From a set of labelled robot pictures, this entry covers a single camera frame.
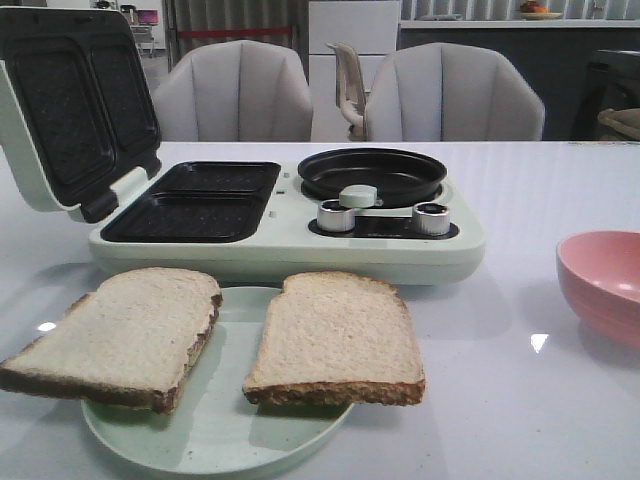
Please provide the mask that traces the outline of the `white bread slice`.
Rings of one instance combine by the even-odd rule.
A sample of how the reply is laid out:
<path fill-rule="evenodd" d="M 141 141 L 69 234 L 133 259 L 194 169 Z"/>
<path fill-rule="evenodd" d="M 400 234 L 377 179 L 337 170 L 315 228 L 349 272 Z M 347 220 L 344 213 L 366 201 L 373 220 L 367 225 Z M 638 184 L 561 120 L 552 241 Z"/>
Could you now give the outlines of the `white bread slice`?
<path fill-rule="evenodd" d="M 253 404 L 415 405 L 426 378 L 395 286 L 348 272 L 287 277 L 243 384 Z"/>
<path fill-rule="evenodd" d="M 170 414 L 221 304 L 217 281 L 205 273 L 153 267 L 117 274 L 4 360 L 1 387 Z"/>

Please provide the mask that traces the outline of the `mint green sandwich maker lid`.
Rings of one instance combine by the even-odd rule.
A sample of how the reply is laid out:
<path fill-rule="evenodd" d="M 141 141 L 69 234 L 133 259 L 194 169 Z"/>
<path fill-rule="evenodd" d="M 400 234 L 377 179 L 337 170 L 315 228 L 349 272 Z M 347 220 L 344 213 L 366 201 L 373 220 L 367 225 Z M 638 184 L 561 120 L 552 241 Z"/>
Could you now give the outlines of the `mint green sandwich maker lid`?
<path fill-rule="evenodd" d="M 159 144 L 121 13 L 2 7 L 1 147 L 32 208 L 103 220 L 119 205 L 113 184 L 157 174 Z"/>

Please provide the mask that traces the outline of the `pink bowl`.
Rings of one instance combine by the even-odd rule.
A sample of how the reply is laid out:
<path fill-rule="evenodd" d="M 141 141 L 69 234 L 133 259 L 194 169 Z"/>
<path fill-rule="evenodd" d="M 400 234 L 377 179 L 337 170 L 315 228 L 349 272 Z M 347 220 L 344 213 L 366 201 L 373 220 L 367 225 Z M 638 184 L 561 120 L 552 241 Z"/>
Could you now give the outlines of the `pink bowl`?
<path fill-rule="evenodd" d="M 598 333 L 639 347 L 639 234 L 589 231 L 556 248 L 563 296 L 576 315 Z"/>

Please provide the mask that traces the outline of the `mint green breakfast maker base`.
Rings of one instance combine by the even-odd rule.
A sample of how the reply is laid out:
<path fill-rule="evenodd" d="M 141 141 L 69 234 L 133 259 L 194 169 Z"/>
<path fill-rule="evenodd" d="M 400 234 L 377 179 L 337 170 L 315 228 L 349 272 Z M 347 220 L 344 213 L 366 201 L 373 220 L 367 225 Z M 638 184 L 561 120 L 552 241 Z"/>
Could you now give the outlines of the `mint green breakfast maker base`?
<path fill-rule="evenodd" d="M 293 164 L 184 162 L 131 193 L 89 245 L 111 273 L 175 267 L 253 284 L 341 270 L 395 284 L 461 281 L 483 259 L 484 231 L 451 182 L 435 200 L 449 210 L 446 234 L 416 232 L 408 207 L 359 211 L 353 230 L 337 234 L 318 228 L 317 203 Z"/>

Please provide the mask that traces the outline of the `left silver control knob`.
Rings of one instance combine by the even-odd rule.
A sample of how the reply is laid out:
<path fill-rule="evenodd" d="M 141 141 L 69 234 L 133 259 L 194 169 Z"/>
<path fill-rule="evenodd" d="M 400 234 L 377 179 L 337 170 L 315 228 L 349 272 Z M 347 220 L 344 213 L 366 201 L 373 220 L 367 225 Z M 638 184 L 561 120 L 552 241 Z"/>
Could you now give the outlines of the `left silver control knob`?
<path fill-rule="evenodd" d="M 355 209 L 343 206 L 338 199 L 323 200 L 318 204 L 316 223 L 320 230 L 345 233 L 355 227 Z"/>

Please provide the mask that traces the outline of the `silver control knob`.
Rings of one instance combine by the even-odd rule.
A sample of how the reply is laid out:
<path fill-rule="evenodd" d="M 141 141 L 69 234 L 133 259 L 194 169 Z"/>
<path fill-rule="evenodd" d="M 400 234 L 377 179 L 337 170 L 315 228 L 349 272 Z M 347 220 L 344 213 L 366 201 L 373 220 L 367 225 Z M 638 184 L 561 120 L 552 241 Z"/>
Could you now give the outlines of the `silver control knob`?
<path fill-rule="evenodd" d="M 343 206 L 338 199 L 323 200 L 318 204 L 316 223 L 320 230 L 345 233 L 355 227 L 355 209 Z"/>
<path fill-rule="evenodd" d="M 420 202 L 412 208 L 411 227 L 416 233 L 441 236 L 449 232 L 450 225 L 450 212 L 446 205 Z"/>

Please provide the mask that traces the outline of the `black round frying pan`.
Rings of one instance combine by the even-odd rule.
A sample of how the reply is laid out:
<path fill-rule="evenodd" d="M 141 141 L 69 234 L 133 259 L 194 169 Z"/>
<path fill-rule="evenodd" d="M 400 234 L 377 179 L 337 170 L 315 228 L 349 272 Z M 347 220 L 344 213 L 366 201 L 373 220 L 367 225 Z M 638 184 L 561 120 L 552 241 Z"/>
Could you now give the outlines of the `black round frying pan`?
<path fill-rule="evenodd" d="M 431 200 L 446 178 L 440 161 L 411 151 L 361 147 L 325 151 L 298 165 L 305 192 L 318 200 L 336 199 L 352 185 L 377 189 L 384 208 Z"/>

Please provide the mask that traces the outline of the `right silver control knob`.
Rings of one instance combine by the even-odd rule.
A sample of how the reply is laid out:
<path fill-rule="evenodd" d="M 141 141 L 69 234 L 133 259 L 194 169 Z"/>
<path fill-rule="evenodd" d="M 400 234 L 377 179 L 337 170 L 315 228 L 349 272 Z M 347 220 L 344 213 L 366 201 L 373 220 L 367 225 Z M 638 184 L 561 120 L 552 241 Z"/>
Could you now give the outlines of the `right silver control knob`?
<path fill-rule="evenodd" d="M 446 205 L 420 202 L 412 208 L 411 227 L 416 233 L 441 236 L 449 232 L 450 225 L 450 212 Z"/>

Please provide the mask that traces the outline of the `beige office chair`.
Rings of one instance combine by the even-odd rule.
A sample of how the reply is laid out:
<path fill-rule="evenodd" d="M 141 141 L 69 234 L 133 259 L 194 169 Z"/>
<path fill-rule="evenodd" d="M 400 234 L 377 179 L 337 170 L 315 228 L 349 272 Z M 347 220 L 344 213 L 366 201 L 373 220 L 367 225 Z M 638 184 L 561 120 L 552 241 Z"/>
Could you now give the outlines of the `beige office chair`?
<path fill-rule="evenodd" d="M 364 120 L 367 97 L 358 55 L 353 47 L 342 42 L 327 43 L 336 59 L 336 106 L 348 122 L 348 138 L 366 141 Z"/>

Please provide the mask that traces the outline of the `left grey upholstered chair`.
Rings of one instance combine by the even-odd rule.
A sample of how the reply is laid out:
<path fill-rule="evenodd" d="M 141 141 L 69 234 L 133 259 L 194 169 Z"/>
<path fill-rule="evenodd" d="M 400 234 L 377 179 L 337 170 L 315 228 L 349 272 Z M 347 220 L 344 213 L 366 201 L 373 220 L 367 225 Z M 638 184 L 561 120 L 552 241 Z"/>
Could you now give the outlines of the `left grey upholstered chair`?
<path fill-rule="evenodd" d="M 165 142 L 311 139 L 311 90 L 290 48 L 252 40 L 196 48 L 152 97 Z"/>

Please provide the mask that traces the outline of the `grey upholstered chair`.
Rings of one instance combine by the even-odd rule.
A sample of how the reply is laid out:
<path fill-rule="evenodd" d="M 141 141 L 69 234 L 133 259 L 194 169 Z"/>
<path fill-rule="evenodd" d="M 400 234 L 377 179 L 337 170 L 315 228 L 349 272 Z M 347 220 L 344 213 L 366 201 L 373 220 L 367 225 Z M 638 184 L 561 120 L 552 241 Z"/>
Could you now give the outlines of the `grey upholstered chair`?
<path fill-rule="evenodd" d="M 165 142 L 311 139 L 311 90 L 290 48 L 252 40 L 196 48 L 152 97 Z"/>
<path fill-rule="evenodd" d="M 382 61 L 364 120 L 374 142 L 538 141 L 545 107 L 502 54 L 429 43 Z"/>

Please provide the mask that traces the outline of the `right grey upholstered chair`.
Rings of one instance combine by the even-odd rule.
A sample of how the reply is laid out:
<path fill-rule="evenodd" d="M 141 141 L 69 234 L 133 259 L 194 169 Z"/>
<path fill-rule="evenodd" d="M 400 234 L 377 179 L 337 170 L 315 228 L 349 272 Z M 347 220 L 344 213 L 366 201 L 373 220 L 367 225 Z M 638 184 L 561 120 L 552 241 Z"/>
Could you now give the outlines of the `right grey upholstered chair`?
<path fill-rule="evenodd" d="M 364 120 L 374 142 L 538 141 L 545 107 L 502 54 L 429 43 L 382 61 Z"/>

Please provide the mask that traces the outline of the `mint green round plate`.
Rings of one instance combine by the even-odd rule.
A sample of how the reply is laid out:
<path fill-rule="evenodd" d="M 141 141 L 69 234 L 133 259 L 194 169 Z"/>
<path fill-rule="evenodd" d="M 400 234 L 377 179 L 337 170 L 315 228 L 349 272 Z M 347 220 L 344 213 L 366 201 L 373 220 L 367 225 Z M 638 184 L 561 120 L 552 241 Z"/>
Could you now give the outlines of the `mint green round plate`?
<path fill-rule="evenodd" d="M 175 411 L 161 415 L 84 401 L 83 415 L 95 437 L 134 464 L 179 475 L 257 474 L 317 450 L 344 422 L 350 405 L 254 405 L 242 392 L 267 307 L 278 292 L 224 289 L 213 333 Z"/>

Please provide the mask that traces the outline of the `white cabinet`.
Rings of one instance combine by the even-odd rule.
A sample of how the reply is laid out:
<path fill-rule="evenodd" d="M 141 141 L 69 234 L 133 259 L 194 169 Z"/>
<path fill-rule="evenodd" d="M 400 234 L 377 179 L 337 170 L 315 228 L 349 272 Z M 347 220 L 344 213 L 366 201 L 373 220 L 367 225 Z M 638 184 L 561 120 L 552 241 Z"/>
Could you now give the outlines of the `white cabinet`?
<path fill-rule="evenodd" d="M 313 142 L 345 142 L 349 124 L 336 105 L 336 57 L 329 43 L 345 43 L 358 54 L 364 89 L 371 90 L 384 57 L 396 50 L 399 1 L 311 1 L 309 85 Z"/>

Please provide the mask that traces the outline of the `fruit plate on counter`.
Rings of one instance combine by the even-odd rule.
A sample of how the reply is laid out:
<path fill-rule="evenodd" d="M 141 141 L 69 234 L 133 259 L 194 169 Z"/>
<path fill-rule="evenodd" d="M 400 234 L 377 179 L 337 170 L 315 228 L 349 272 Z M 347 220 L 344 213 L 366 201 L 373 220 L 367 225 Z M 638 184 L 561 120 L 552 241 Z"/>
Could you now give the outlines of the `fruit plate on counter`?
<path fill-rule="evenodd" d="M 562 17 L 562 13 L 551 12 L 538 1 L 524 1 L 517 12 L 524 20 L 553 20 Z"/>

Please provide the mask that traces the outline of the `dark washing machine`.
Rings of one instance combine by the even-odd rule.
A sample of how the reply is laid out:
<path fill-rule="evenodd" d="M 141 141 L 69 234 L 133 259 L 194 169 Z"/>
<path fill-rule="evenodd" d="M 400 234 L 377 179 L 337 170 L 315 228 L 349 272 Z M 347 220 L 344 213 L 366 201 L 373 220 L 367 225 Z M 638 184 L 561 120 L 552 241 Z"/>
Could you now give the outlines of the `dark washing machine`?
<path fill-rule="evenodd" d="M 586 66 L 585 82 L 571 129 L 573 140 L 620 140 L 597 121 L 605 109 L 639 109 L 639 52 L 597 50 Z"/>

